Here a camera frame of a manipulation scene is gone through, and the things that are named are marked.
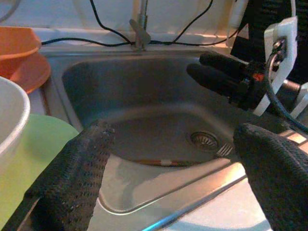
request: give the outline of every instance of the faucet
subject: faucet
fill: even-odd
[[[148,7],[148,0],[141,0],[140,13],[138,14],[137,22],[133,19],[129,21],[130,26],[136,33],[135,48],[137,51],[145,50],[145,45],[151,41],[151,36],[146,32],[147,19],[146,14]]]

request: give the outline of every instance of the white wall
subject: white wall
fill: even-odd
[[[0,0],[4,15],[15,0]],[[139,0],[94,0],[101,21],[116,30],[130,30],[128,21],[136,18]],[[198,20],[189,33],[212,34],[225,31],[232,0],[214,0],[211,10]],[[149,0],[148,31],[181,31],[209,4],[210,0]],[[238,0],[233,24],[239,23],[245,2]],[[99,29],[88,0],[22,0],[16,12],[2,25],[44,28]]]

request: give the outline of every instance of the white bowl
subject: white bowl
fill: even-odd
[[[17,84],[0,77],[0,174],[15,154],[30,114],[30,100]]]

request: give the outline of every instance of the orange plate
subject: orange plate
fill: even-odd
[[[51,67],[46,58],[39,53],[34,53],[17,68],[10,80],[29,94],[42,86],[50,75]]]

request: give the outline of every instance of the fork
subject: fork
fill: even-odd
[[[216,156],[218,157],[226,157],[230,154],[230,152],[232,151],[232,146],[230,144],[225,144],[223,145],[216,153]]]

